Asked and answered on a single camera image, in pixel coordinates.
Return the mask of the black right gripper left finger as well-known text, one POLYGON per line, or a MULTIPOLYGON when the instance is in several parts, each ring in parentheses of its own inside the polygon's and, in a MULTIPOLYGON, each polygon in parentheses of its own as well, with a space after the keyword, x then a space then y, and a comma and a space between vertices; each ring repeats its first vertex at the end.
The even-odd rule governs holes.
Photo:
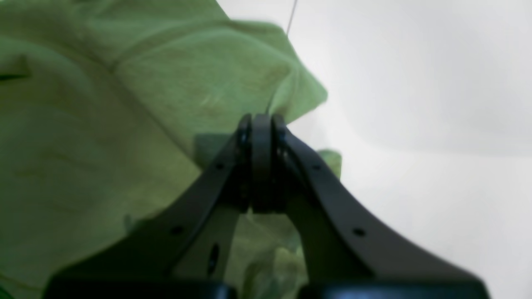
POLYGON ((235 299, 224 283, 239 215, 251 205, 253 133, 247 114, 201 176, 123 240, 57 273, 44 299, 235 299))

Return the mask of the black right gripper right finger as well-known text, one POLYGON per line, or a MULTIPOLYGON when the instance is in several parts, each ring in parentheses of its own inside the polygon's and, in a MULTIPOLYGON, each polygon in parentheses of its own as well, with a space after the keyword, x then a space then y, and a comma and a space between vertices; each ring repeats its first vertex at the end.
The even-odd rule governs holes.
POLYGON ((263 212, 287 215, 300 234, 308 284, 299 299, 490 297, 475 275, 369 212, 279 115, 263 115, 263 212))

